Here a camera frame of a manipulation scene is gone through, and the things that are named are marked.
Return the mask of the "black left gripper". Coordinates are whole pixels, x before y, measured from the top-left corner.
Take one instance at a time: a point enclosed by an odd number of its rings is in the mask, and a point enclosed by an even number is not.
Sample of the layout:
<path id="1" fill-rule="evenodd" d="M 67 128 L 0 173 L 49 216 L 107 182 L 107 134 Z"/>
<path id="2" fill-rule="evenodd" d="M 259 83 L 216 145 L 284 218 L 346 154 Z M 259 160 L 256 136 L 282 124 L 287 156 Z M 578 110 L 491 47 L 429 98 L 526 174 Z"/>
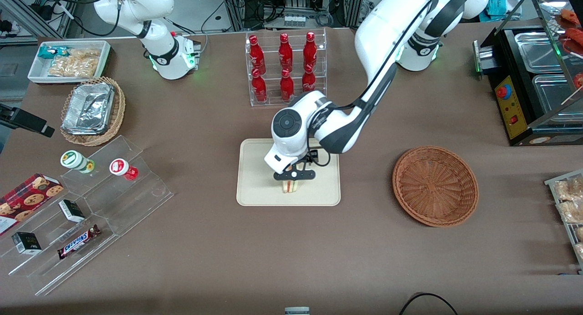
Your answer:
<path id="1" fill-rule="evenodd" d="M 315 161 L 318 161 L 318 150 L 317 149 L 310 149 L 308 152 L 298 160 L 295 164 L 290 164 L 287 166 L 287 171 L 304 171 L 307 169 L 308 166 L 311 166 Z M 285 181 L 281 180 L 281 188 L 282 191 L 285 190 Z M 298 190 L 302 186 L 303 181 L 298 180 Z"/>

